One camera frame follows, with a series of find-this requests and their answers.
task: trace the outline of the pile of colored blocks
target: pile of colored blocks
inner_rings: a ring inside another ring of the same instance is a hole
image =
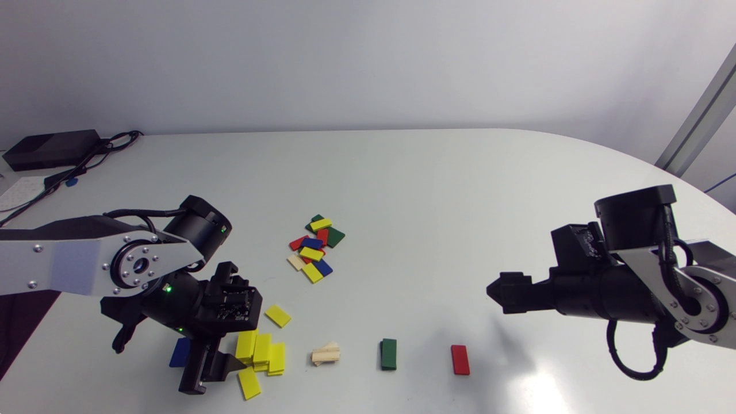
[[[245,399],[261,393],[255,373],[265,371],[268,376],[281,375],[286,367],[286,344],[271,343],[271,334],[259,334],[257,329],[238,334],[235,357],[248,368],[238,372]]]
[[[332,267],[324,260],[325,246],[334,248],[345,237],[345,233],[332,226],[330,219],[325,219],[319,214],[305,228],[312,232],[315,237],[306,235],[289,243],[292,251],[297,251],[287,258],[294,269],[303,271],[314,284],[332,273]]]

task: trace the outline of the white wall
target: white wall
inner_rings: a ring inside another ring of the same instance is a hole
[[[732,0],[3,0],[22,136],[518,127],[654,162],[736,39]]]

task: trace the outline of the robotic arm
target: robotic arm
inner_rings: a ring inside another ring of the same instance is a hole
[[[118,217],[137,216],[146,227]],[[173,217],[157,231],[150,217]],[[210,281],[201,270],[230,235],[227,218],[201,198],[189,196],[177,210],[116,210],[32,230],[0,229],[0,295],[57,290],[103,296],[102,314],[122,324],[113,349],[124,350],[147,317],[191,340],[179,391],[203,394],[203,382],[224,381],[245,368],[217,351],[228,332],[258,326],[261,294],[220,263]]]
[[[736,348],[736,257],[707,241],[677,238],[672,186],[656,186],[595,202],[597,222],[552,231],[558,265],[536,284],[523,273],[501,273],[486,293],[503,313],[556,309],[563,315],[609,320],[614,363],[634,379],[663,369],[668,348],[687,340]],[[678,267],[673,248],[686,253]],[[619,359],[619,320],[653,323],[657,363],[641,373]]]

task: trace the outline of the green wooden block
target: green wooden block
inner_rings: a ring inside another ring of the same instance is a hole
[[[381,341],[381,370],[396,370],[396,340],[384,338]]]
[[[322,216],[320,216],[320,215],[318,214],[318,215],[316,215],[316,216],[312,217],[312,220],[311,220],[310,222],[308,222],[308,223],[307,223],[307,225],[306,225],[306,226],[304,226],[304,228],[306,228],[307,230],[309,230],[309,232],[310,232],[310,233],[312,233],[312,234],[317,234],[317,232],[316,232],[316,231],[312,230],[312,227],[310,226],[310,224],[311,224],[311,223],[313,223],[313,222],[316,222],[316,221],[318,221],[318,220],[322,220],[322,219],[324,219],[324,217],[322,217]]]
[[[327,232],[327,245],[331,248],[334,248],[337,246],[338,243],[340,243],[340,240],[343,240],[345,238],[345,233],[341,232],[340,230],[334,228],[334,227],[328,227]]]

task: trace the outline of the blue wooden block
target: blue wooden block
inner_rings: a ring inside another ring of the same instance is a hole
[[[314,263],[314,266],[317,268],[317,270],[319,270],[319,272],[323,276],[327,276],[330,273],[332,273],[332,267],[330,267],[330,265],[327,264],[327,262],[325,262],[324,259],[320,260],[319,262],[312,262],[312,263]]]
[[[171,355],[169,366],[172,368],[184,368],[186,360],[189,358],[189,348],[191,341],[189,338],[179,338],[177,345],[174,347],[174,353]]]
[[[302,240],[302,247],[319,250],[322,248],[322,240],[320,239],[304,239]]]

